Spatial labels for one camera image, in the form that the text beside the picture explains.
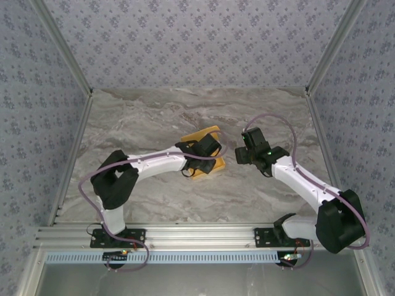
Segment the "enclosure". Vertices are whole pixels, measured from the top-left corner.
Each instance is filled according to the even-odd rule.
[[[180,172],[145,179],[124,218],[129,228],[146,229],[153,254],[255,259],[162,260],[136,275],[131,285],[144,283],[137,294],[161,289],[144,274],[165,282],[169,295],[186,295],[189,286],[198,295],[287,295],[280,279],[293,283],[295,295],[395,293],[391,1],[5,0],[0,7],[2,294],[106,295],[109,284],[127,293],[125,277],[73,257],[100,254],[85,231],[100,219],[78,183],[115,150],[157,152],[211,126],[227,135],[227,142],[220,135],[225,168],[197,180]],[[281,275],[267,264],[278,258],[265,256],[282,249],[256,248],[254,229],[314,211],[286,184],[237,164],[241,133],[260,113],[290,122],[300,165],[358,193],[369,248],[330,255],[316,241],[306,270]],[[281,120],[254,126],[272,146],[292,151]],[[96,200],[90,182],[83,189]],[[353,281],[342,280],[347,273]],[[198,274],[207,275],[202,285],[190,282]],[[66,286],[53,286],[58,278]],[[174,279],[185,286],[172,287]],[[221,290],[227,279],[229,290]]]

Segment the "marble surface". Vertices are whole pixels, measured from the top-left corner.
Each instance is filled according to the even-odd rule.
[[[298,137],[297,160],[322,180],[328,173],[306,99],[300,89],[106,89],[95,90],[88,124],[72,180],[57,222],[95,221],[95,211],[77,184],[117,149],[145,154],[166,149],[186,134],[218,125],[230,139],[226,168],[192,181],[180,172],[145,179],[125,204],[125,220],[134,222],[272,222],[296,212],[313,213],[287,185],[264,178],[250,165],[238,165],[234,148],[241,130],[263,112],[286,117]],[[257,122],[272,146],[290,151],[289,129],[275,118]],[[95,198],[90,183],[85,191]]]

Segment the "wall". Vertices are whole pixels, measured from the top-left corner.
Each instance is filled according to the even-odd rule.
[[[349,0],[45,0],[93,88],[304,86]]]
[[[85,103],[28,0],[0,1],[0,295],[48,220]]]
[[[368,0],[314,98],[344,188],[362,199],[395,295],[395,3]]]

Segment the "yellow sponge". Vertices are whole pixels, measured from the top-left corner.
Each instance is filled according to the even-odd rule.
[[[196,140],[199,141],[201,140],[207,133],[211,132],[211,131],[218,131],[220,128],[216,125],[211,126],[210,128],[205,128],[202,129],[200,131],[197,131],[196,133],[193,134],[189,134],[187,136],[183,136],[181,138],[181,142],[185,142],[185,141],[191,141],[191,140]],[[212,133],[211,134],[214,139],[216,139],[218,141],[218,135],[217,133]],[[223,160],[222,157],[217,158],[217,161],[215,163],[214,168],[212,169],[212,171],[210,172],[210,174],[214,173],[215,171],[220,171],[222,169],[224,169],[225,167],[225,161]],[[193,173],[193,169],[189,169],[189,173],[192,174]],[[195,174],[191,177],[192,180],[196,180],[202,176],[206,175],[205,173],[203,173],[201,170],[196,170]]]

